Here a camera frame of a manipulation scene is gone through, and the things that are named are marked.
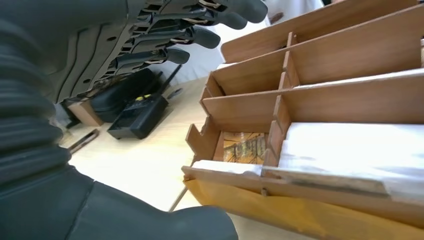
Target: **table surface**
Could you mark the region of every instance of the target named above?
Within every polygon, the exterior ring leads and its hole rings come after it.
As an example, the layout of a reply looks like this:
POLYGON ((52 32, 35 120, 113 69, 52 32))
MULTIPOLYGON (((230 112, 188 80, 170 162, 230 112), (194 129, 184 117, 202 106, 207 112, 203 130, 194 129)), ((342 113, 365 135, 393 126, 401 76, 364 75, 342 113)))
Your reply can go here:
MULTIPOLYGON (((185 139, 190 124, 201 129, 206 114, 199 104, 206 78, 172 86, 170 93, 183 88, 170 100, 171 111, 156 129, 143 140, 116 140, 107 133, 110 124, 98 127, 100 135, 74 153, 69 161, 81 173, 148 204, 169 211, 199 206, 188 191, 177 202, 185 189, 181 167, 190 165, 193 152, 185 139)), ((95 127, 77 125, 62 144, 70 146, 95 127)), ((241 216, 229 214, 241 240, 311 240, 312 238, 266 225, 241 216)))

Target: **wooden block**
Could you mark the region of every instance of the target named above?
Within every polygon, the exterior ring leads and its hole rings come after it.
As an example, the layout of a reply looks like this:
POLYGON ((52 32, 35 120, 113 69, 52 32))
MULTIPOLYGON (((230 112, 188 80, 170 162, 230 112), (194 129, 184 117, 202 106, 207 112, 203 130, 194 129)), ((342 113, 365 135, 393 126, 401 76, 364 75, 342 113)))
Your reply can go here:
POLYGON ((267 174, 273 174, 292 184, 307 185, 316 188, 334 188, 335 191, 366 192, 385 197, 389 196, 385 185, 381 181, 371 178, 292 171, 273 166, 264 166, 263 169, 266 170, 267 174))
POLYGON ((194 124, 190 125, 185 141, 195 154, 193 161, 213 159, 220 133, 210 116, 206 118, 201 132, 194 124))
POLYGON ((280 94, 275 90, 207 98, 203 104, 222 131, 267 133, 280 94))
POLYGON ((302 43, 416 4, 416 0, 348 0, 330 4, 226 42, 221 51, 227 64, 238 63, 281 49, 287 44, 290 32, 296 33, 298 42, 302 43))
POLYGON ((285 90, 293 122, 424 124, 424 72, 285 90))
MULTIPOLYGON (((220 69, 216 77, 240 84, 280 81, 288 51, 301 85, 417 69, 421 66, 420 39, 424 35, 424 24, 419 21, 422 16, 424 5, 420 4, 220 69)), ((237 89, 227 92, 239 93, 237 89)))
POLYGON ((288 77, 292 88, 297 87, 301 84, 299 80, 298 72, 296 70, 296 66, 290 51, 285 52, 284 63, 282 64, 282 70, 286 72, 286 76, 288 77))
POLYGON ((283 97, 278 95, 275 101, 274 112, 272 114, 273 119, 278 123, 282 134, 283 139, 286 139, 287 131, 289 130, 290 124, 292 124, 292 120, 290 118, 289 110, 284 103, 283 97))
POLYGON ((228 96, 272 91, 279 87, 283 60, 283 54, 271 56, 263 62, 253 59, 247 64, 239 63, 218 69, 213 74, 228 96))
POLYGON ((271 153, 276 159, 275 167, 278 167, 278 162, 280 161, 281 147, 283 145, 283 140, 285 138, 285 133, 280 128, 280 125, 276 120, 271 122, 271 128, 269 129, 269 137, 267 142, 267 148, 271 150, 271 153))
POLYGON ((211 71, 209 74, 209 77, 206 81, 206 89, 211 97, 221 97, 225 96, 224 92, 221 90, 221 87, 218 85, 215 77, 214 72, 211 71))
POLYGON ((291 89, 292 85, 290 83, 290 79, 287 76, 287 73, 285 71, 283 71, 281 73, 281 78, 279 80, 279 86, 278 86, 278 90, 282 90, 282 89, 291 89))
POLYGON ((288 33, 288 37, 287 37, 287 46, 286 46, 286 48, 291 47, 293 45, 296 45, 298 43, 299 42, 298 42, 298 39, 297 39, 296 34, 294 32, 292 32, 292 31, 289 32, 288 33))

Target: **wooden divider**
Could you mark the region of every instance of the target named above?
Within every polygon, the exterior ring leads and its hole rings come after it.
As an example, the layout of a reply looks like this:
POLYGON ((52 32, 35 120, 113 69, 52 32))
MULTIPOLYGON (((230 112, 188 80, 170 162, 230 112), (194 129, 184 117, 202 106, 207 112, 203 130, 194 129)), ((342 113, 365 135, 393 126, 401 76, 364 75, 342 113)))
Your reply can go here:
POLYGON ((220 134, 221 131, 213 123, 210 116, 206 118, 201 132, 194 124, 190 125, 185 141, 194 152, 192 165, 196 161, 211 160, 214 157, 220 134))
POLYGON ((283 53, 263 56, 258 61, 253 59, 218 69, 214 77, 227 96, 277 90, 283 61, 283 53))
POLYGON ((296 70, 295 62, 290 51, 285 52, 282 70, 286 73, 286 77, 288 77, 288 81, 290 82, 290 86, 292 88, 301 84, 298 71, 296 70))
POLYGON ((416 4, 417 0, 345 0, 226 42, 221 51, 226 63, 237 63, 283 48, 290 32, 301 43, 416 4))
POLYGON ((292 88, 292 85, 290 83, 290 79, 287 76, 286 72, 283 71, 281 73, 281 77, 280 77, 280 80, 279 80, 278 90, 290 89, 290 88, 292 88))
POLYGON ((210 114, 209 114, 208 110, 206 109, 205 105, 203 104, 202 100, 203 100, 203 99, 208 99, 208 98, 211 98, 211 97, 212 97, 212 96, 211 96, 211 94, 209 93, 209 91, 208 91, 207 87, 205 86, 205 87, 203 88, 203 90, 201 91, 199 104, 200 104, 200 106, 203 108, 203 111, 204 111, 204 112, 205 112, 208 116, 209 116, 210 114))
POLYGON ((293 88, 282 97, 293 122, 424 124, 421 69, 367 79, 293 88))
POLYGON ((268 133, 278 90, 203 99, 215 124, 226 132, 268 133))
POLYGON ((289 48, 293 45, 298 44, 298 36, 296 36, 296 34, 294 32, 289 32, 288 36, 287 36, 287 45, 285 46, 286 48, 289 48))
POLYGON ((270 162, 271 165, 268 165, 266 162, 264 162, 265 166, 278 167, 283 140, 283 130, 280 128, 280 125, 276 120, 272 121, 266 146, 267 149, 270 149, 270 153, 273 155, 273 159, 275 159, 275 161, 270 162))
POLYGON ((207 78, 207 81, 205 83, 206 89, 211 97, 221 97, 225 94, 221 90, 221 87, 218 85, 215 77, 214 72, 211 71, 209 74, 209 77, 207 78))
POLYGON ((214 77, 226 95, 276 90, 288 51, 301 85, 420 68, 422 16, 424 4, 219 69, 214 77))
POLYGON ((192 179, 234 186, 260 194, 266 189, 270 196, 304 198, 368 213, 404 224, 424 228, 424 208, 421 205, 396 202, 387 197, 334 191, 319 187, 300 186, 284 180, 259 176, 205 170, 183 166, 187 181, 192 179))

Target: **robotic hand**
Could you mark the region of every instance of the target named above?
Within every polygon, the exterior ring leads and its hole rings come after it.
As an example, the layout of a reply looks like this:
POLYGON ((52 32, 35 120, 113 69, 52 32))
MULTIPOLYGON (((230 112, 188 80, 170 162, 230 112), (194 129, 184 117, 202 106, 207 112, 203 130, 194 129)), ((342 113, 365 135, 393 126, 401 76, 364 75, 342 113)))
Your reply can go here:
POLYGON ((99 80, 215 48, 199 26, 242 29, 261 0, 0 0, 0 239, 236 240, 215 207, 162 212, 68 165, 52 104, 99 80))

